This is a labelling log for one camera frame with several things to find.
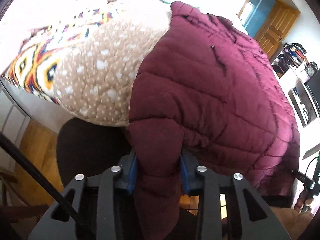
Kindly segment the maroon puffer jacket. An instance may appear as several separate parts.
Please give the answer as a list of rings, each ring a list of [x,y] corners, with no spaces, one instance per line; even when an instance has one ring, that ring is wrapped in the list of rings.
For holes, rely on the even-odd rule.
[[[130,102],[145,239],[164,239],[177,224],[183,148],[218,174],[243,174],[270,206],[292,204],[299,165],[295,115],[259,44],[223,17],[179,1],[171,10]]]

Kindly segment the shelf with piled clothes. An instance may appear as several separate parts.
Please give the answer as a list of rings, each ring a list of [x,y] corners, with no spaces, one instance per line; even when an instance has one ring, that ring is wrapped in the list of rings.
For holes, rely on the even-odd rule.
[[[271,66],[277,77],[281,78],[289,69],[304,70],[308,64],[306,50],[300,43],[285,43]]]

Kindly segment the black television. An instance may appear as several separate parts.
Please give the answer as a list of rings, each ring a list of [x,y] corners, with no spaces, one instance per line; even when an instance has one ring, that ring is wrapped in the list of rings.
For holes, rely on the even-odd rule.
[[[320,107],[320,72],[318,71],[313,77],[311,77],[305,83],[307,89],[309,90],[311,97],[315,103],[317,112],[319,113]]]

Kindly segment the white tv cabinet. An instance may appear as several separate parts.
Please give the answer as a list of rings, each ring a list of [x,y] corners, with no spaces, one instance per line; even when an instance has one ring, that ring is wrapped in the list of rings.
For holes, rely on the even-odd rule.
[[[319,121],[319,111],[311,92],[299,76],[299,71],[289,68],[279,78],[279,84],[289,99],[295,111],[297,122],[300,126],[306,127],[314,121]]]

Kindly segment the dark ornate mantel clock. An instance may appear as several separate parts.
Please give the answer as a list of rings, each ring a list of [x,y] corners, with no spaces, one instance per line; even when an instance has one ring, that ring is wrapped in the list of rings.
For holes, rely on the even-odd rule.
[[[317,72],[318,72],[318,66],[315,62],[310,62],[306,69],[305,69],[307,75],[312,78]]]

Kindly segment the beige quilted bedspread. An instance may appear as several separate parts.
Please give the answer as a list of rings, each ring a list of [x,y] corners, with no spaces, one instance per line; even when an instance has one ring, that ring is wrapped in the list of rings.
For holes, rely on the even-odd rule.
[[[140,65],[171,15],[161,0],[109,1],[31,30],[1,76],[77,118],[125,127]]]

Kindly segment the wooden door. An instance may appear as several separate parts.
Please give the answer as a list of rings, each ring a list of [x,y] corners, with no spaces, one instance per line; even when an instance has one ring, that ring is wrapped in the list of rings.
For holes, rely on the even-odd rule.
[[[300,11],[291,0],[245,0],[238,18],[271,58],[295,25]]]

